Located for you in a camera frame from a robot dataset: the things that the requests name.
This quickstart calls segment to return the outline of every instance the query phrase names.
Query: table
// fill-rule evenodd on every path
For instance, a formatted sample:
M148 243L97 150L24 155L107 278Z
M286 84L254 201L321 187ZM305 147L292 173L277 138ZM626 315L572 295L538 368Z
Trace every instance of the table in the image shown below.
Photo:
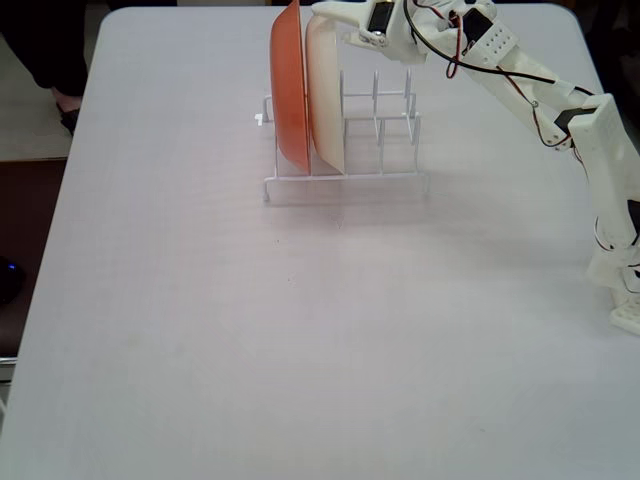
M279 11L102 25L0 478L637 478L640 340L585 278L577 162L431 58L416 68L425 201L385 184L264 206L273 138L254 115ZM501 13L598 89L569 12ZM343 60L349 79L404 74Z

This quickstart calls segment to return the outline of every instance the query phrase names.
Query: orange plate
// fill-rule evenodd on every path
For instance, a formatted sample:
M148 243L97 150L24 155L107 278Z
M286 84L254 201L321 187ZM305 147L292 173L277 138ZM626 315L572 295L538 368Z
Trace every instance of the orange plate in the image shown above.
M287 160L310 173L298 0L291 2L271 27L271 94L280 151Z

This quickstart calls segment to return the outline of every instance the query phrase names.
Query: plate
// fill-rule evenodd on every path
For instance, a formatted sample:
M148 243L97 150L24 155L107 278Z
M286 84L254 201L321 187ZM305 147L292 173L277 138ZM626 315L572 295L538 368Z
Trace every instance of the plate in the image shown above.
M311 135L318 156L345 173L344 125L335 22L314 16L307 25L307 88Z
M270 52L271 95L278 147L287 160L309 174L309 125L298 0L291 2L273 22Z

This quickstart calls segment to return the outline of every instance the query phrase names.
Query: rack wire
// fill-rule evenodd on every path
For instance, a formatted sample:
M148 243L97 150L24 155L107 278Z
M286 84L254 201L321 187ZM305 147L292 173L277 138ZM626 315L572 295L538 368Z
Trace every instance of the rack wire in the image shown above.
M375 71L373 74L373 85L370 92L355 92L345 93L345 80L344 72L340 72L340 105L343 118L343 142L345 150L349 138L350 125L355 122L371 122L373 130L375 132L375 141L378 148L378 164L377 169L370 173L350 173L349 172L349 159L345 155L344 174L318 174L313 171L313 163L311 166L311 173L309 175L282 175L280 173L279 165L279 148L278 139L275 138L275 165L274 175L264 179L263 183L263 200L269 202L271 197L269 195L269 185L277 182L316 182L316 181L336 181L336 180L358 180L358 179L372 179L372 178L408 178L408 177L421 177L423 178L423 190L426 192L428 187L427 175L420 170L418 163L418 153L420 147L420 130L422 121L420 114L416 112L416 94L412 91L412 73L408 69L405 75L404 88L402 90L389 90L381 91L380 74ZM348 116L344 113L345 98L355 97L371 97L372 101L372 114L367 116ZM404 111L399 115L380 115L379 113L379 99L380 97L403 97L404 99ZM271 95L264 97L262 101L262 114L257 114L256 119L258 125L263 123L272 123L273 119L269 116L269 104L272 102ZM407 136L409 145L413 146L413 162L412 168L404 172L386 172L385 171L385 139L387 135L387 124L389 122L405 122L407 129Z

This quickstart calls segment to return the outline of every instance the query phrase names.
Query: white plate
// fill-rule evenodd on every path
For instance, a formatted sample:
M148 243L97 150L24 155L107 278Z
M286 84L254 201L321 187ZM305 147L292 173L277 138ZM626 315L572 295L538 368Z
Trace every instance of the white plate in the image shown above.
M314 16L307 25L307 96L311 135L322 160L344 171L343 120L335 23Z

